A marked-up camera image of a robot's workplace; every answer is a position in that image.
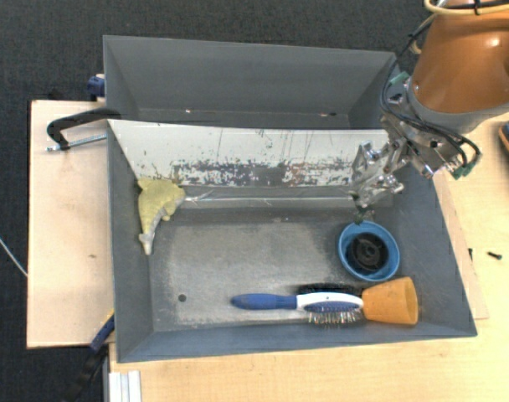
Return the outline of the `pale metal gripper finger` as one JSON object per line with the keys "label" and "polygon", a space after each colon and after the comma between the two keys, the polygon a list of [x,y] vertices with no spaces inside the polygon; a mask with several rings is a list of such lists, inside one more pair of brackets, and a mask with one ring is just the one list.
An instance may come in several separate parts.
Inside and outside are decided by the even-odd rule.
{"label": "pale metal gripper finger", "polygon": [[361,142],[352,163],[352,183],[366,184],[378,180],[384,175],[385,167],[392,148],[388,142],[375,147],[372,141]]}
{"label": "pale metal gripper finger", "polygon": [[378,175],[353,184],[352,200],[357,212],[355,224],[361,224],[372,212],[373,206],[389,195],[402,193],[404,184],[392,173]]}

